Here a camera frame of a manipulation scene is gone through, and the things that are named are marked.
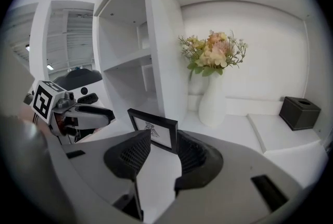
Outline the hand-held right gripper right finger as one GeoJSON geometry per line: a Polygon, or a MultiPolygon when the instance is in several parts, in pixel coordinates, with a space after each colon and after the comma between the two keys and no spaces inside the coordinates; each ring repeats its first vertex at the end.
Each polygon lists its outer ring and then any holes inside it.
{"type": "Polygon", "coordinates": [[[262,154],[178,130],[182,174],[175,200],[156,224],[281,224],[301,185],[262,154]]]}

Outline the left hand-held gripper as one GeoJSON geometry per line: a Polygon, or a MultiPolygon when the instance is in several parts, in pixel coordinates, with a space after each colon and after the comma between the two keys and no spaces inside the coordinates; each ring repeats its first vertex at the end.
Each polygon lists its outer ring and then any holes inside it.
{"type": "Polygon", "coordinates": [[[80,104],[76,111],[74,94],[52,81],[40,80],[31,104],[33,123],[46,135],[75,137],[77,129],[103,128],[115,119],[110,109],[80,104]]]}

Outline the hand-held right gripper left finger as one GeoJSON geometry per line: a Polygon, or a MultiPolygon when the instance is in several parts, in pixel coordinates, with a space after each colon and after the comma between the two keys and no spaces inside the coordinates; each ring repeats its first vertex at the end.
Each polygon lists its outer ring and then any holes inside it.
{"type": "Polygon", "coordinates": [[[149,131],[62,147],[79,176],[98,196],[139,222],[143,222],[144,212],[136,178],[150,148],[149,131]]]}

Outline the black framed picture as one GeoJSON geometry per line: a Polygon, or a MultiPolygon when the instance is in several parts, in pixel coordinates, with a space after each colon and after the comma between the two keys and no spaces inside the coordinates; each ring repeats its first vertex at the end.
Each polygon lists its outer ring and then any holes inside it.
{"type": "Polygon", "coordinates": [[[177,130],[178,122],[145,113],[136,109],[128,109],[127,113],[137,130],[148,130],[150,132],[151,144],[165,151],[177,154],[177,130]]]}

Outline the person's left forearm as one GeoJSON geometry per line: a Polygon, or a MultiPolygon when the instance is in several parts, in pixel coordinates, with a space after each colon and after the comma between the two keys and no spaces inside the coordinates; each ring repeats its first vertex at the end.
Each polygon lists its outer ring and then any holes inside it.
{"type": "Polygon", "coordinates": [[[18,117],[23,120],[27,120],[33,124],[37,124],[39,116],[33,111],[31,106],[23,104],[19,110],[18,117]]]}

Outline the white desk with drawers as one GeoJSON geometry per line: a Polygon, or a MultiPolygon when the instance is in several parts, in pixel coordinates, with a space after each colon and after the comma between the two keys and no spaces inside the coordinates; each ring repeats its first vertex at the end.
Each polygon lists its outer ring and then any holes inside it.
{"type": "Polygon", "coordinates": [[[102,136],[132,130],[127,110],[174,119],[180,129],[251,148],[301,186],[316,182],[333,129],[333,37],[316,0],[96,0],[94,53],[116,119],[102,136]],[[198,116],[209,77],[189,78],[178,37],[234,33],[248,44],[224,72],[226,115],[215,128],[198,116]],[[278,115],[286,96],[321,109],[320,141],[263,153],[248,114],[278,115]]]}

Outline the white black service robot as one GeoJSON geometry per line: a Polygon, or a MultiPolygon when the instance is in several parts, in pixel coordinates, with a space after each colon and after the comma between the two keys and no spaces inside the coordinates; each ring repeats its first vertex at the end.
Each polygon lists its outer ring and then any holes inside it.
{"type": "MultiPolygon", "coordinates": [[[[74,94],[76,104],[69,112],[74,111],[80,104],[93,105],[112,110],[106,96],[101,73],[97,70],[74,70],[64,76],[58,77],[53,82],[74,94]]],[[[98,129],[77,129],[79,134],[75,137],[61,136],[58,138],[62,144],[73,144],[93,134],[98,129]]]]}

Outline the white flat riser board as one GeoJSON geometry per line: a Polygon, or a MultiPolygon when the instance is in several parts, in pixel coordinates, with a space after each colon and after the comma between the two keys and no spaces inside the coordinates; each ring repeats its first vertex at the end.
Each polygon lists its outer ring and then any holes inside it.
{"type": "Polygon", "coordinates": [[[263,153],[301,147],[320,141],[312,129],[292,131],[278,115],[248,114],[263,153]]]}

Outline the white vase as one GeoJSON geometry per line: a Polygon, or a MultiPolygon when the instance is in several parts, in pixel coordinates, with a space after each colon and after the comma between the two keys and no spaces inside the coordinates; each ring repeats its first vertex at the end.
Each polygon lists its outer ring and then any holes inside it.
{"type": "Polygon", "coordinates": [[[226,115],[226,95],[223,81],[224,76],[217,72],[210,75],[208,87],[199,104],[199,120],[210,128],[220,125],[226,115]]]}

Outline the black tissue box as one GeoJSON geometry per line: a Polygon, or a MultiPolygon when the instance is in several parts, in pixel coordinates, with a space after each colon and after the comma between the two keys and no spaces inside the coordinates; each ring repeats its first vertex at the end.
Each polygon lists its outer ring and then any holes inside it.
{"type": "Polygon", "coordinates": [[[279,116],[292,131],[312,129],[321,109],[305,98],[286,96],[279,116]]]}

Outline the yellow pink flower bouquet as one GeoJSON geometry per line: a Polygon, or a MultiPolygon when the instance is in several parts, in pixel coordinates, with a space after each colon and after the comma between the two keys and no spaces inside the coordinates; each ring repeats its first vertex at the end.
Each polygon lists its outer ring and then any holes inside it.
{"type": "Polygon", "coordinates": [[[209,77],[215,72],[223,75],[227,67],[238,67],[243,63],[248,44],[243,39],[236,39],[234,33],[209,31],[206,39],[196,35],[178,37],[182,56],[188,60],[189,78],[193,74],[209,77]]]}

